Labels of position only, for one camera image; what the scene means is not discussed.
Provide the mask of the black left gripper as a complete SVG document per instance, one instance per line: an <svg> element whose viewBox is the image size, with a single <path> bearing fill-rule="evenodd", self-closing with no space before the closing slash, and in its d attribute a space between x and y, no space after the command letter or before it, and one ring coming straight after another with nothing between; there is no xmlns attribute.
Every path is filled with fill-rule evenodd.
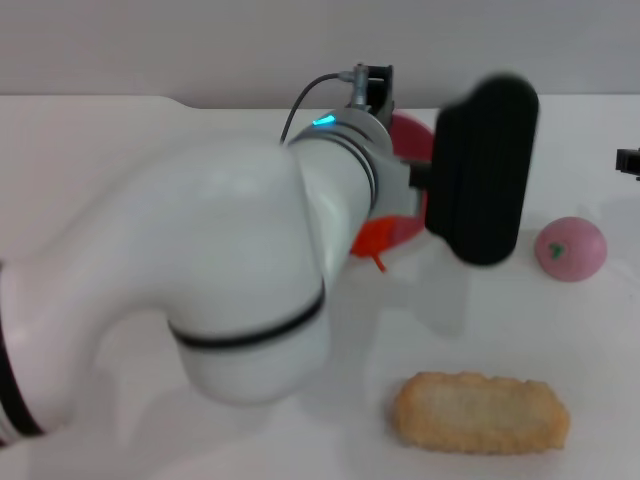
<svg viewBox="0 0 640 480"><path fill-rule="evenodd" d="M385 127L392 125L394 111L393 96L394 68L389 66L368 66L367 102L369 112Z"/></svg>

